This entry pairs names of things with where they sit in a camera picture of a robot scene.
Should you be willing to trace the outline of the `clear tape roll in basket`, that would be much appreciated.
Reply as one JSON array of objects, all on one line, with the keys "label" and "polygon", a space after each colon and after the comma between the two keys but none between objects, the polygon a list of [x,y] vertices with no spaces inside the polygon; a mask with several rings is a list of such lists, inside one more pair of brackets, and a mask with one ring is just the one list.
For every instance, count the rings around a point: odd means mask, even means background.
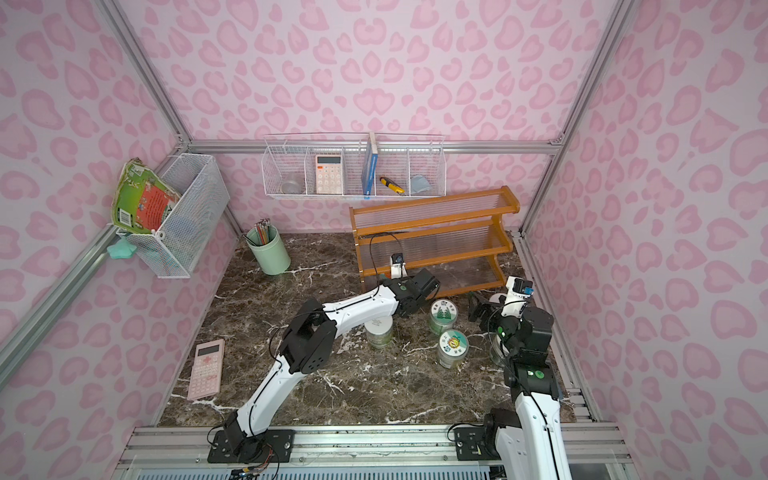
[{"label": "clear tape roll in basket", "polygon": [[303,176],[288,176],[281,180],[280,193],[283,195],[304,195],[306,181]]}]

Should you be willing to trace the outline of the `white mesh side basket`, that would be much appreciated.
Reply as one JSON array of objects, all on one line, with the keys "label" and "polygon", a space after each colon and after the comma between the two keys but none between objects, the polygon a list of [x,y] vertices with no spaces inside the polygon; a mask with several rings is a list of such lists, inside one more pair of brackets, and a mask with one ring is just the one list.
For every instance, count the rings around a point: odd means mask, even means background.
[{"label": "white mesh side basket", "polygon": [[155,231],[125,237],[159,278],[186,279],[212,238],[230,195],[215,158],[183,153],[161,175],[180,200]]}]

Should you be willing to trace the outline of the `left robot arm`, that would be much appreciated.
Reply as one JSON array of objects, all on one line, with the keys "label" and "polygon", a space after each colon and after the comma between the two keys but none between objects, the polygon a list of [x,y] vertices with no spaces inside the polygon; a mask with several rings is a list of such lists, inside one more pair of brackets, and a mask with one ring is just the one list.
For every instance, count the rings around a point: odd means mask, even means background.
[{"label": "left robot arm", "polygon": [[381,280],[376,288],[345,300],[309,298],[283,332],[274,363],[251,397],[223,423],[223,434],[240,462],[267,448],[266,432],[288,395],[330,359],[335,339],[370,321],[408,317],[435,297],[440,282],[428,270]]}]

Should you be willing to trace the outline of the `white orange calculator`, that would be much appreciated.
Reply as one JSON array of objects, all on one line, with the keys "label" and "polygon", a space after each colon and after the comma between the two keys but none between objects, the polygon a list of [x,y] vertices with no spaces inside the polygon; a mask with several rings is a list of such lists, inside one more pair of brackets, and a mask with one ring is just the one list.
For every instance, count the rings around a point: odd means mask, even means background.
[{"label": "white orange calculator", "polygon": [[316,193],[342,195],[344,191],[343,158],[341,155],[319,154],[315,157]]}]

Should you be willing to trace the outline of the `orange wooden three-tier shelf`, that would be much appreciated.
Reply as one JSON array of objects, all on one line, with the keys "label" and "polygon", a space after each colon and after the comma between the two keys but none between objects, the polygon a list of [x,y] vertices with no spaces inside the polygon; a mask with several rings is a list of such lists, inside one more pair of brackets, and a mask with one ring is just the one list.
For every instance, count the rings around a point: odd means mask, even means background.
[{"label": "orange wooden three-tier shelf", "polygon": [[503,286],[500,255],[514,250],[503,217],[520,212],[509,187],[352,208],[350,220],[362,288],[390,276],[391,256],[401,253],[413,275],[427,269],[441,297]]}]

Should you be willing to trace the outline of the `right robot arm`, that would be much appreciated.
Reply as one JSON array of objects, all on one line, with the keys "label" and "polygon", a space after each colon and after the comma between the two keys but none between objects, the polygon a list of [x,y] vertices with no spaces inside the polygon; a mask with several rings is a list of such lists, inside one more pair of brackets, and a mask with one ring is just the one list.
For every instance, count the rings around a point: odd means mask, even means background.
[{"label": "right robot arm", "polygon": [[524,300],[492,302],[473,293],[469,320],[497,335],[514,403],[485,415],[481,445],[509,479],[570,479],[560,389],[548,362],[553,316]]}]

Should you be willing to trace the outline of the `white label jar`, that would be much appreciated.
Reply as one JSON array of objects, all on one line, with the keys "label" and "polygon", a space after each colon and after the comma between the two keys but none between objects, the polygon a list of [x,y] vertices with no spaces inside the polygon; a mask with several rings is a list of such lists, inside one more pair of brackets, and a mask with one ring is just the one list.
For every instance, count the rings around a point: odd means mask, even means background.
[{"label": "white label jar", "polygon": [[492,362],[500,368],[505,368],[508,364],[507,357],[509,352],[497,334],[491,336],[490,345],[490,358]]}]

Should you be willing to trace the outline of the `light blue cup in basket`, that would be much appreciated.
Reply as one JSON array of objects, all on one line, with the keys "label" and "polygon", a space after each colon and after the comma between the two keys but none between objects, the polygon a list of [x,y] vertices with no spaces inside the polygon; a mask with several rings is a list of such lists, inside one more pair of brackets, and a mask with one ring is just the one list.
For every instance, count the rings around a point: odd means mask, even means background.
[{"label": "light blue cup in basket", "polygon": [[410,179],[410,192],[412,196],[426,194],[432,189],[432,185],[424,175],[414,175]]}]

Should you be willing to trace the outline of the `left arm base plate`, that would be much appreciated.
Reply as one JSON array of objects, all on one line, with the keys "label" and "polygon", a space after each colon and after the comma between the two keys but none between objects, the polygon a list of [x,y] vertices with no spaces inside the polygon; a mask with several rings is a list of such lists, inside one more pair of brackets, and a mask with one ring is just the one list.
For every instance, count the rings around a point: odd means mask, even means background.
[{"label": "left arm base plate", "polygon": [[209,464],[260,465],[267,461],[288,462],[291,458],[295,431],[266,430],[255,437],[229,435],[218,431],[211,441],[207,456]]}]

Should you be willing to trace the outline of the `mint star shaped hook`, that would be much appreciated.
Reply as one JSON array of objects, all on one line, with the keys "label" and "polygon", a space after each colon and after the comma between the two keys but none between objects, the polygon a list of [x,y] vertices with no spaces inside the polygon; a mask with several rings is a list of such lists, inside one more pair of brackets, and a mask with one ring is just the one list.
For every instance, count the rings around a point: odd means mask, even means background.
[{"label": "mint star shaped hook", "polygon": [[107,247],[109,257],[115,260],[129,260],[136,255],[137,250],[138,247],[129,241],[128,236],[120,237]]}]

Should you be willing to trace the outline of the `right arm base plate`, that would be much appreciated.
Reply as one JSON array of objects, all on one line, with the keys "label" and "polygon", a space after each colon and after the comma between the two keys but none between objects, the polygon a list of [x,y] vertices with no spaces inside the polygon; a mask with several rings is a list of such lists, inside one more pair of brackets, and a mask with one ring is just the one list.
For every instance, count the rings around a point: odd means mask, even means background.
[{"label": "right arm base plate", "polygon": [[453,442],[459,461],[499,460],[500,457],[486,437],[482,426],[461,424],[451,430],[448,438]]}]

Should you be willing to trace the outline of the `green label jar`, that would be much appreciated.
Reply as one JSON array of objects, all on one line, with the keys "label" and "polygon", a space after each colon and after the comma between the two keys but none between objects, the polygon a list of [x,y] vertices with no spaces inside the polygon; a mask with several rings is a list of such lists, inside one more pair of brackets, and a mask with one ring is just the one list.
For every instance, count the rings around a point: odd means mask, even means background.
[{"label": "green label jar", "polygon": [[458,308],[450,300],[435,300],[430,307],[429,328],[436,334],[441,335],[447,330],[451,330],[458,318]]},{"label": "green label jar", "polygon": [[393,339],[393,318],[379,317],[364,324],[366,338],[372,348],[386,348]]}]

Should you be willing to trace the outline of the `blue book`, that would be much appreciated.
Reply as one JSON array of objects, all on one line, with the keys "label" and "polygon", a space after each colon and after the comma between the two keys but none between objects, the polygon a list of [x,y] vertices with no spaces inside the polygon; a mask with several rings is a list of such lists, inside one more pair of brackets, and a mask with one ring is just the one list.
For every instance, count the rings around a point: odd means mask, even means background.
[{"label": "blue book", "polygon": [[367,149],[361,174],[362,192],[365,199],[369,199],[374,190],[378,157],[379,149],[376,134],[370,132],[368,134]]}]

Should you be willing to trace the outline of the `sunflower label jar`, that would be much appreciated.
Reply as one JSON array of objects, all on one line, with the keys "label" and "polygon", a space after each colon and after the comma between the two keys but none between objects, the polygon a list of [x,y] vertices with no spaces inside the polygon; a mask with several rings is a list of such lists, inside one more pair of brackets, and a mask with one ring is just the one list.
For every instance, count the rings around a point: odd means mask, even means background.
[{"label": "sunflower label jar", "polygon": [[469,352],[469,341],[458,330],[446,330],[438,340],[438,364],[446,369],[457,367]]}]

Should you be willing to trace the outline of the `yellow black utility knife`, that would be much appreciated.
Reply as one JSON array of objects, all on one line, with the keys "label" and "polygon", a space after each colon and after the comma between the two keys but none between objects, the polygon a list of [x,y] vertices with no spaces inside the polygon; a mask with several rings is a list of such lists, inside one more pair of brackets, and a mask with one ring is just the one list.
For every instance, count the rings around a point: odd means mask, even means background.
[{"label": "yellow black utility knife", "polygon": [[379,182],[399,196],[404,196],[406,194],[406,191],[389,177],[381,176]]}]

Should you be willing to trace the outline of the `coloured pencils in cup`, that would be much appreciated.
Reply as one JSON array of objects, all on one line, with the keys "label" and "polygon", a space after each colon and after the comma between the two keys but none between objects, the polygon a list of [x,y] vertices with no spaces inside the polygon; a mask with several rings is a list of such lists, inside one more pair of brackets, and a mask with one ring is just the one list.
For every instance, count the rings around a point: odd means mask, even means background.
[{"label": "coloured pencils in cup", "polygon": [[254,225],[254,231],[258,237],[258,239],[255,240],[255,243],[258,246],[267,245],[271,241],[270,228],[271,221],[269,218],[261,219]]}]

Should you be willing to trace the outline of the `mint green pencil cup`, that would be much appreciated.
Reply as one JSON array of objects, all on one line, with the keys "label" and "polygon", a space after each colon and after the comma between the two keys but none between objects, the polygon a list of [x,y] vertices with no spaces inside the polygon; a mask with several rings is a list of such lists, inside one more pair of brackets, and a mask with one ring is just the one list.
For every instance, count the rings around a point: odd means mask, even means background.
[{"label": "mint green pencil cup", "polygon": [[285,248],[283,239],[275,226],[271,225],[271,241],[267,245],[258,246],[255,243],[255,240],[257,240],[258,237],[254,231],[254,227],[248,231],[245,238],[246,243],[257,260],[261,270],[266,275],[275,276],[285,273],[288,270],[291,264],[291,259]]}]

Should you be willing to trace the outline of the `green red snack packet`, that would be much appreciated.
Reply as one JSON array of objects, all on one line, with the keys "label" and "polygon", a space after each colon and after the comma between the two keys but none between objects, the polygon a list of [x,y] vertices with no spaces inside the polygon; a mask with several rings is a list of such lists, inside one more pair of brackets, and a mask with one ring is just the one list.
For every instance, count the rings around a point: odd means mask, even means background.
[{"label": "green red snack packet", "polygon": [[131,234],[152,234],[170,215],[181,195],[139,158],[123,167],[112,204],[112,223]]}]

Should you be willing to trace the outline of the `pink calculator on table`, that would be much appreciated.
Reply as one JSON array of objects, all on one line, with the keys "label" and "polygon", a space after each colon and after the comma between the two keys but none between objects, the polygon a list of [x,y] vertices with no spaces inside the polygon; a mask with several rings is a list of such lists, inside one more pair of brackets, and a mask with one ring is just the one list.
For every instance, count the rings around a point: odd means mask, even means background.
[{"label": "pink calculator on table", "polygon": [[220,392],[225,341],[198,344],[194,351],[187,399],[196,401]]}]

